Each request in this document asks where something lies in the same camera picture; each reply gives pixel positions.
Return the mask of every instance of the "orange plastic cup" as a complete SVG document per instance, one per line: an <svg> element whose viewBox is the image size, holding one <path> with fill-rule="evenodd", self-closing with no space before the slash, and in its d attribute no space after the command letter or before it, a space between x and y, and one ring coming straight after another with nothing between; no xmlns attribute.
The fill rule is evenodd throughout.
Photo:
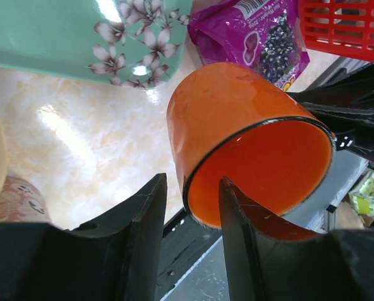
<svg viewBox="0 0 374 301"><path fill-rule="evenodd" d="M221 228L222 177L282 216L319 186L335 152L324 124L233 63L187 76L172 95L167 124L185 209L213 228Z"/></svg>

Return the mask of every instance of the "floral pattern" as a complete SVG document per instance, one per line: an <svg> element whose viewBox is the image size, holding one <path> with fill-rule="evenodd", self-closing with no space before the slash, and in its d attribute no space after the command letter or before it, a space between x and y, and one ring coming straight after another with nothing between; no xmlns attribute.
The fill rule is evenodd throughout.
<svg viewBox="0 0 374 301"><path fill-rule="evenodd" d="M0 194L0 222L50 221L41 193L30 183L7 177Z"/></svg>
<svg viewBox="0 0 374 301"><path fill-rule="evenodd" d="M113 74L109 82L116 86L148 89L163 83L164 77L169 77L166 75L169 69L165 64L166 59L173 57L180 47L170 42L172 29L186 26L190 20L190 16L180 14L179 9L168 12L165 1L119 1L117 11L122 22L106 20L94 26L94 30L107 45L93 47L92 52L100 62L90 64L90 70L97 75ZM130 40L140 43L141 47L149 52L142 60L127 61L124 47ZM136 67L143 68L146 74L138 75L134 72L125 78L123 73L119 72L123 68Z"/></svg>

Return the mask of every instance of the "purple snack bag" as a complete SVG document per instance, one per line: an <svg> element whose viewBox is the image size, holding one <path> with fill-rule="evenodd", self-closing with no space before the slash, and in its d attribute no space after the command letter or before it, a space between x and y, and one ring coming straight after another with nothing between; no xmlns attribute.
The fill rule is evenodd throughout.
<svg viewBox="0 0 374 301"><path fill-rule="evenodd" d="M286 91L309 63L296 0L223 0L188 25L204 64L246 65Z"/></svg>

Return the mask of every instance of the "red crate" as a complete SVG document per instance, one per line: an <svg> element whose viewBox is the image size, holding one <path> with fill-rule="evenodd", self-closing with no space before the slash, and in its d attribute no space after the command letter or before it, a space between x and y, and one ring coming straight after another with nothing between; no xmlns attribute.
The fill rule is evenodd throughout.
<svg viewBox="0 0 374 301"><path fill-rule="evenodd" d="M310 49L374 60L374 0L299 0L301 30Z"/></svg>

